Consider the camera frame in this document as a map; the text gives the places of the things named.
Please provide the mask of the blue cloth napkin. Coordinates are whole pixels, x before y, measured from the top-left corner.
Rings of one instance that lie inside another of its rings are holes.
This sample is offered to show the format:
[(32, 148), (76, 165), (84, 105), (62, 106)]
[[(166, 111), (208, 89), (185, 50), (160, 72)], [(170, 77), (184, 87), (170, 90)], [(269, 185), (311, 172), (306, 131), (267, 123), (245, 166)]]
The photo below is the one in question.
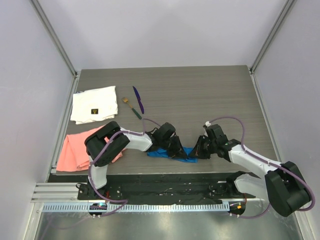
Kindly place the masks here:
[[(191, 147), (183, 147), (183, 149), (187, 154), (190, 154), (191, 151), (192, 151)], [(156, 151), (148, 152), (147, 156), (148, 157), (152, 157), (152, 158), (172, 159), (171, 157), (168, 156), (167, 151), (162, 149), (162, 148), (159, 148)], [(197, 163), (198, 162), (197, 158), (187, 158), (187, 159), (185, 159), (185, 158), (176, 158), (176, 157), (174, 157), (173, 160), (180, 161), (180, 162), (183, 162), (183, 163)]]

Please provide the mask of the green handled gold fork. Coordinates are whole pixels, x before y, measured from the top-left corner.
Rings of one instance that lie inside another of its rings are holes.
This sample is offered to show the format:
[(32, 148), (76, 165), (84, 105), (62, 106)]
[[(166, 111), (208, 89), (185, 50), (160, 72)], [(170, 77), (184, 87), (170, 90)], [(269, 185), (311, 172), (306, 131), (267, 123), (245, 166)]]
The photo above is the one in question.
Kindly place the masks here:
[(123, 97), (123, 98), (122, 98), (122, 101), (130, 107), (130, 109), (132, 110), (132, 112), (137, 116), (137, 118), (138, 118), (139, 120), (142, 119), (141, 115), (140, 115), (140, 114), (135, 110), (135, 108), (130, 104), (128, 98)]

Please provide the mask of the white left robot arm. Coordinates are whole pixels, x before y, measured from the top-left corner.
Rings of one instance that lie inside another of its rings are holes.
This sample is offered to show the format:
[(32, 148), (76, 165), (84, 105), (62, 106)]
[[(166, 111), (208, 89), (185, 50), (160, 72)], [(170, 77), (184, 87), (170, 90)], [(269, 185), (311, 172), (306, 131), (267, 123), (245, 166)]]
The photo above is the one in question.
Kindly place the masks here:
[(89, 194), (97, 200), (102, 199), (107, 192), (105, 185), (108, 165), (124, 149), (145, 153), (162, 149), (169, 158), (188, 158), (175, 127), (167, 122), (151, 131), (135, 132), (124, 129), (116, 121), (111, 121), (87, 137), (84, 145), (89, 156)]

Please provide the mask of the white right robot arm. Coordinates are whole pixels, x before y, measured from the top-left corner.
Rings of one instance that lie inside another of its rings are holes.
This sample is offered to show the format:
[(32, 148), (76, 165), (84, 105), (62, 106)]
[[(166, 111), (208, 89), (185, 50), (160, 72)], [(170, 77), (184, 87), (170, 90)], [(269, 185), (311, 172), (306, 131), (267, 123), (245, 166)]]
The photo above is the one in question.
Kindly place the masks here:
[(238, 172), (226, 184), (226, 193), (233, 198), (248, 193), (268, 200), (272, 208), (287, 217), (295, 211), (308, 211), (315, 196), (293, 162), (280, 163), (250, 151), (236, 139), (228, 139), (218, 124), (206, 126), (199, 136), (190, 158), (208, 159), (212, 154), (246, 168), (254, 176)]

